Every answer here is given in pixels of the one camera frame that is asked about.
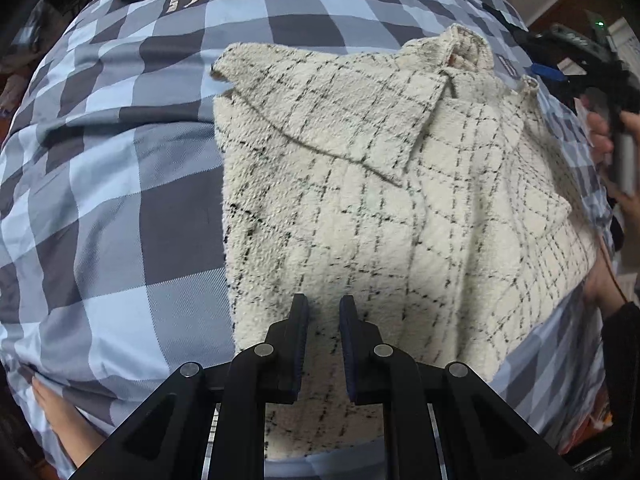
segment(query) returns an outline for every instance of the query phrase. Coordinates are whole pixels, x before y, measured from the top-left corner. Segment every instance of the checkered bedsheet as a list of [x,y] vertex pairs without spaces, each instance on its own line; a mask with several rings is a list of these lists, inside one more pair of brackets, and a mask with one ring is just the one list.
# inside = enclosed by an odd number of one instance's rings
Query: checkered bedsheet
[[[0,358],[62,478],[73,468],[34,400],[33,373],[109,433],[181,363],[232,358],[212,123],[212,98],[228,85],[209,76],[222,50],[395,51],[457,22],[487,38],[496,74],[515,86],[529,59],[483,2],[524,26],[504,0],[94,0],[80,13],[41,62],[0,153]],[[610,211],[584,134],[544,91],[540,104],[602,229]],[[492,383],[554,445],[602,382],[599,322],[576,290]],[[354,478],[360,465],[373,478],[382,454],[368,446],[267,463],[267,476]]]

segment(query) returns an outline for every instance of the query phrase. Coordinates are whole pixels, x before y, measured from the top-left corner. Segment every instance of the folded clothing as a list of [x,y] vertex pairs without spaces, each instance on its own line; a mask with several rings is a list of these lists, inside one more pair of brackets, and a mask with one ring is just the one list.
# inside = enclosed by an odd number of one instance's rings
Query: folded clothing
[[382,434],[378,410],[346,397],[343,294],[385,342],[491,380],[593,265],[537,82],[512,91],[492,68],[459,25],[397,54],[233,44],[215,63],[234,85],[214,115],[236,351],[294,293],[312,307],[300,400],[268,413],[269,458]]

